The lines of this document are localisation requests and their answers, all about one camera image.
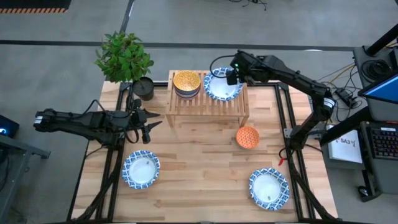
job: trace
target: wooden shelf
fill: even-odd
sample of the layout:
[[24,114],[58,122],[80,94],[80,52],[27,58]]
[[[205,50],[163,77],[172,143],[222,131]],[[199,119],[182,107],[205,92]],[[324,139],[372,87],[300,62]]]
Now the wooden shelf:
[[169,72],[167,88],[167,107],[165,115],[170,126],[173,126],[176,116],[223,116],[239,119],[240,127],[244,126],[249,118],[248,87],[244,84],[242,92],[235,99],[224,102],[210,98],[203,87],[203,79],[209,71],[197,72],[201,79],[201,87],[197,97],[192,100],[183,100],[175,93],[173,79],[179,70]]

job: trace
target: green plant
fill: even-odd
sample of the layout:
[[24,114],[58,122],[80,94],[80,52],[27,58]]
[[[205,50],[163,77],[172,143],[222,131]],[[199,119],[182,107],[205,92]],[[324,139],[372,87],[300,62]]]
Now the green plant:
[[144,52],[144,46],[137,43],[142,41],[140,38],[123,32],[105,34],[105,37],[107,41],[101,46],[102,55],[95,50],[98,57],[95,64],[111,82],[138,81],[150,73],[148,67],[153,66],[154,61]]

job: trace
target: concrete floor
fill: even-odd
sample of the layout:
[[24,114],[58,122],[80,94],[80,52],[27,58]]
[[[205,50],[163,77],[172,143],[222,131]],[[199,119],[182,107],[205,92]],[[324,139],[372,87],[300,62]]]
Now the concrete floor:
[[[0,39],[99,41],[119,30],[128,0],[72,1],[62,15],[2,15]],[[359,46],[371,44],[398,22],[394,0],[283,0],[261,5],[227,0],[136,0],[127,26],[145,42]],[[33,158],[15,207],[28,223],[66,219],[87,140],[66,133],[38,133],[38,110],[83,111],[100,95],[104,76],[93,64],[94,47],[0,45],[0,114],[21,124],[18,139],[52,152]],[[147,49],[155,61],[151,78],[166,80],[168,70],[208,69],[210,62],[235,50]],[[351,52],[250,50],[274,54],[313,79],[352,60]],[[220,61],[215,67],[228,63]],[[354,82],[361,86],[359,78]],[[343,86],[347,78],[337,79]],[[394,223],[398,197],[382,195],[362,203],[355,187],[358,169],[338,169],[326,160],[339,217],[347,221]]]

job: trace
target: black keyboard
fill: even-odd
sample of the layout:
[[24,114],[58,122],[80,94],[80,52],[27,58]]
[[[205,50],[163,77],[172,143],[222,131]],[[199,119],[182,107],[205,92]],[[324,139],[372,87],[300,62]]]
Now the black keyboard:
[[371,129],[374,156],[380,159],[398,160],[398,131]]

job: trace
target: monitor screen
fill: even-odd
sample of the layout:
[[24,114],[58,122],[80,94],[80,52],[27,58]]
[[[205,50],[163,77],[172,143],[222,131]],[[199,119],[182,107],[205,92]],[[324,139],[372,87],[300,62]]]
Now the monitor screen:
[[365,97],[398,102],[398,74],[363,92]]

